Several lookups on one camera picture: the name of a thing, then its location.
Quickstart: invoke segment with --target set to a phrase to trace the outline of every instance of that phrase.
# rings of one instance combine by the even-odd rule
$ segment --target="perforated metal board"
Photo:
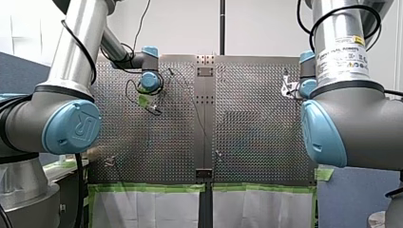
[[[98,61],[98,79],[93,87],[103,127],[96,146],[89,151],[91,183],[133,181],[151,183],[193,183],[195,56],[164,56],[160,72],[166,93],[156,102],[163,113],[154,116],[125,96],[128,79],[139,75],[113,69]],[[167,69],[182,75],[172,77]],[[133,84],[127,95],[137,100]]]
[[[89,181],[193,183],[196,168],[204,167],[215,170],[216,182],[314,185],[316,166],[301,138],[299,106],[280,95],[285,67],[297,80],[297,58],[216,56],[209,65],[214,75],[205,78],[198,76],[196,58],[161,58],[166,94],[156,102],[159,117],[125,97],[127,80],[137,82],[138,75],[98,63],[93,93],[103,127],[89,153]],[[128,96],[136,100],[132,85]]]
[[[297,81],[297,58],[216,58],[216,182],[315,184],[299,104],[280,93],[285,68]]]

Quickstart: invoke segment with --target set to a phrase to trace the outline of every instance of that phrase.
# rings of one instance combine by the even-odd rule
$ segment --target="metal bracket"
[[[197,179],[211,179],[213,177],[212,169],[196,169]]]
[[[198,67],[198,77],[213,77],[212,67]]]

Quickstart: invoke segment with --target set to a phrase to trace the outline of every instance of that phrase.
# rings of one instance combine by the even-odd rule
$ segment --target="vertical metal strip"
[[[204,55],[198,55],[196,68],[204,66]],[[204,78],[200,77],[198,71],[195,70],[194,84],[194,106],[195,106],[195,168],[204,168],[204,145],[205,145],[205,123],[204,123]]]
[[[204,77],[204,126],[205,126],[205,144],[204,144],[204,168],[212,169],[212,149],[213,149],[213,133],[214,133],[214,121],[216,116],[216,103],[214,102],[216,94],[216,73],[214,65],[214,55],[206,55],[204,67],[210,69],[211,76]]]

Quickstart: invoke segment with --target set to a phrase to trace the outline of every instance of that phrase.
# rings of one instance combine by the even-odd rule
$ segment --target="warning label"
[[[369,76],[365,47],[350,37],[339,39],[340,44],[323,50],[317,55],[317,80],[335,78],[344,73],[360,73]]]

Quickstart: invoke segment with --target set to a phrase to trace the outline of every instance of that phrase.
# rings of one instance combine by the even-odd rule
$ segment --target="black cable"
[[[382,32],[382,25],[379,26],[378,34],[376,36],[376,39],[373,41],[373,43],[367,48],[367,51],[370,51],[376,44],[376,42],[379,40],[380,33]]]
[[[74,223],[74,228],[80,228],[84,209],[84,191],[85,191],[84,168],[81,154],[75,154],[75,159],[77,162],[77,172],[78,172],[78,205],[77,205],[77,215]]]
[[[341,10],[352,10],[352,9],[358,9],[358,10],[366,10],[366,11],[369,11],[370,13],[372,13],[372,14],[374,15],[374,17],[375,17],[375,19],[376,19],[376,26],[375,26],[374,30],[371,31],[368,35],[366,35],[366,36],[364,37],[364,39],[368,39],[368,38],[372,37],[372,36],[379,30],[382,19],[381,19],[379,13],[378,13],[375,9],[373,9],[373,8],[371,8],[371,7],[368,7],[368,6],[365,6],[365,5],[353,5],[353,6],[348,6],[348,7],[342,7],[342,8],[338,8],[338,9],[333,9],[333,10],[329,11],[328,13],[326,13],[325,15],[323,15],[322,17],[320,17],[320,18],[315,22],[314,26],[313,26],[312,29],[311,29],[311,32],[310,32],[310,34],[309,34],[309,45],[310,45],[311,50],[312,50],[313,53],[315,53],[314,36],[315,36],[315,33],[316,33],[316,31],[317,31],[317,28],[320,26],[320,24],[322,24],[322,22],[323,22],[324,20],[326,20],[327,18],[329,18],[330,16],[332,16],[333,14],[335,14],[335,13],[338,12],[338,11],[341,11]]]
[[[97,80],[97,68],[95,66],[94,61],[92,60],[91,55],[89,54],[89,52],[86,49],[86,47],[84,46],[84,44],[80,41],[80,39],[78,39],[77,36],[74,34],[74,32],[68,27],[65,20],[62,20],[62,25],[63,25],[63,27],[65,27],[65,29],[68,31],[68,33],[70,33],[71,37],[73,37],[73,40],[75,41],[78,48],[80,48],[80,50],[84,53],[84,55],[88,59],[89,65],[91,66],[91,70],[92,70],[91,84],[93,85],[95,83],[95,81]]]
[[[136,100],[131,99],[130,96],[128,95],[128,85],[129,85],[130,83],[132,83],[134,86],[136,86],[136,83],[135,83],[132,79],[127,80],[126,85],[125,85],[125,96],[127,97],[127,99],[128,99],[131,103],[134,103],[134,104],[140,106],[140,104],[139,104]],[[149,112],[149,113],[151,113],[152,115],[154,115],[154,116],[160,116],[161,114],[163,114],[163,113],[162,113],[160,110],[158,110],[158,109],[153,109],[153,110],[155,110],[155,112],[152,112],[152,111],[149,110],[147,107],[144,107],[144,109],[145,109],[147,112]]]
[[[309,34],[311,31],[308,30],[308,29],[303,25],[302,20],[301,20],[301,13],[300,13],[300,11],[301,11],[301,0],[298,0],[298,2],[297,2],[297,20],[298,20],[298,24],[299,24],[299,26],[302,28],[302,30],[304,30],[306,33]]]
[[[400,193],[403,193],[403,187],[397,188],[397,189],[385,194],[385,197],[386,198],[392,198],[392,197],[394,197],[394,196],[396,196],[396,195],[398,195]]]
[[[144,10],[144,12],[143,12],[142,19],[140,19],[139,30],[137,30],[136,37],[134,38],[134,45],[133,45],[133,49],[134,49],[134,50],[136,50],[137,38],[139,37],[140,31],[142,31],[143,19],[144,19],[144,17],[145,17],[145,14],[148,12],[148,8],[149,8],[149,6],[150,6],[150,3],[151,3],[151,0],[148,0],[147,6],[145,7],[145,10]]]
[[[3,206],[0,204],[0,216],[3,219],[6,228],[12,228],[12,224],[10,221],[9,216],[7,215],[6,211],[4,210]]]
[[[400,92],[400,91],[385,89],[385,90],[384,90],[384,93],[403,97],[403,92]]]

